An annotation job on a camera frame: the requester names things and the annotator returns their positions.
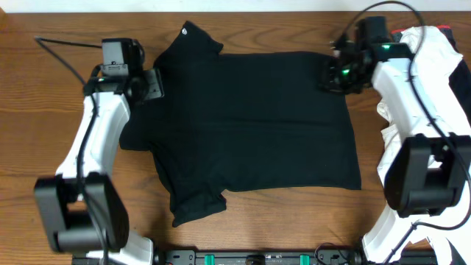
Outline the black t-shirt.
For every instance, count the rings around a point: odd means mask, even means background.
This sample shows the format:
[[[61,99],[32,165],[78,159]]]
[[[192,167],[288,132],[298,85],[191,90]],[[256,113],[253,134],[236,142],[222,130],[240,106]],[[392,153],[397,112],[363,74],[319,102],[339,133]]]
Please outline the black t-shirt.
[[[174,226],[225,210],[223,191],[361,188],[345,98],[320,88],[329,57],[225,54],[191,22],[156,60],[163,97],[131,112],[122,149],[152,153]]]

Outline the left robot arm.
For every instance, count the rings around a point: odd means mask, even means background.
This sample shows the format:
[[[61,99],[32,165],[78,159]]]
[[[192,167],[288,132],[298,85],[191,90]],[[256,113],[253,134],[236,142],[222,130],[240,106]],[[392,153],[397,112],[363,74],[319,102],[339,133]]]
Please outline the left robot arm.
[[[74,264],[154,264],[154,244],[131,231],[111,177],[130,104],[163,97],[160,72],[98,73],[83,87],[84,113],[69,153],[54,176],[35,184],[36,205],[49,246],[74,254]]]

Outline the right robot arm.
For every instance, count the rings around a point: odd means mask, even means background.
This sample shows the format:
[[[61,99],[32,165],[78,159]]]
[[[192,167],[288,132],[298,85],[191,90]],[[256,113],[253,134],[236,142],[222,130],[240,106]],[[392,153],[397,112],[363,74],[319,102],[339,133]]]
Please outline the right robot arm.
[[[382,97],[400,147],[383,156],[386,207],[361,240],[365,264],[390,264],[403,248],[426,239],[437,261],[459,254],[470,262],[470,126],[444,85],[422,70],[425,50],[389,40],[339,41],[325,87]]]

